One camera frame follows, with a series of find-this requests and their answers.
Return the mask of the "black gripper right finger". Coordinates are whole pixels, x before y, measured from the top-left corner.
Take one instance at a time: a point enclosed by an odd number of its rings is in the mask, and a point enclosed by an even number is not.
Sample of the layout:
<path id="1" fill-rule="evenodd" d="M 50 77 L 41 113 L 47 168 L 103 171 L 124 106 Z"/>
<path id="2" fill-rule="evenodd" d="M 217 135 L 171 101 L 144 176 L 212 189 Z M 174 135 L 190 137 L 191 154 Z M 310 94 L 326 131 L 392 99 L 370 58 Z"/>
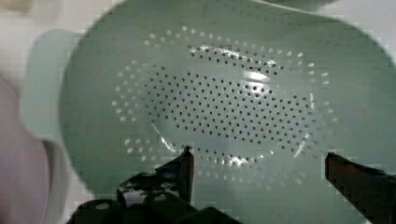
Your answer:
<path id="1" fill-rule="evenodd" d="M 329 152 L 326 179 L 372 224 L 395 224 L 395 176 Z"/>

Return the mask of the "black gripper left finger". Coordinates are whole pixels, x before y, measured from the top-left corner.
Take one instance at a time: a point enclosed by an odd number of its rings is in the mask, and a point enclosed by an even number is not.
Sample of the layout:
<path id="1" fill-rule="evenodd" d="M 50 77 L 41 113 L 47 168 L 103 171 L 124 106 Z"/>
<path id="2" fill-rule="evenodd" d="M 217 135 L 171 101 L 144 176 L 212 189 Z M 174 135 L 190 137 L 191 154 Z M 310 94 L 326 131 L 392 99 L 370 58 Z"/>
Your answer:
<path id="1" fill-rule="evenodd" d="M 194 156 L 191 146 L 171 161 L 122 182 L 117 189 L 117 201 L 122 205 L 142 203 L 150 193 L 169 192 L 184 202 L 191 201 L 194 176 Z"/>

